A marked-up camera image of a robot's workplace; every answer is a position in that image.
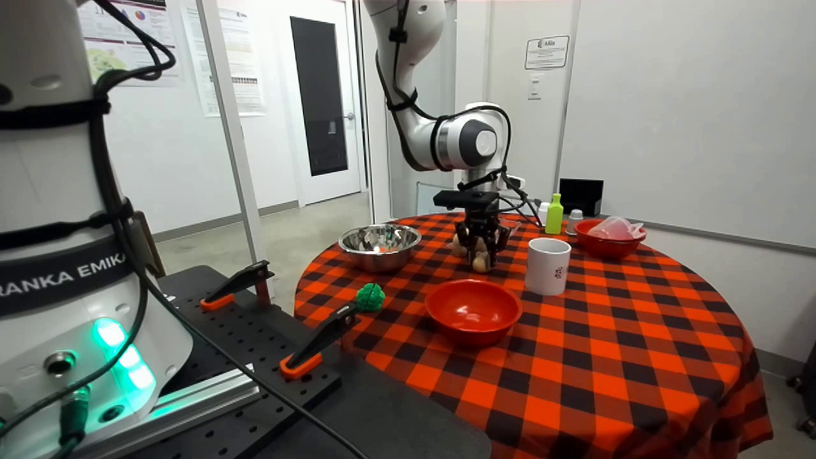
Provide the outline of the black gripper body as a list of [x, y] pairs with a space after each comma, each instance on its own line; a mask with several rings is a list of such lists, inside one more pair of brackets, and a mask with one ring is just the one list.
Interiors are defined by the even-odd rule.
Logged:
[[433, 196], [436, 206], [462, 208], [465, 219], [456, 224], [456, 238], [462, 242], [504, 242], [507, 229], [499, 224], [498, 192], [438, 192]]

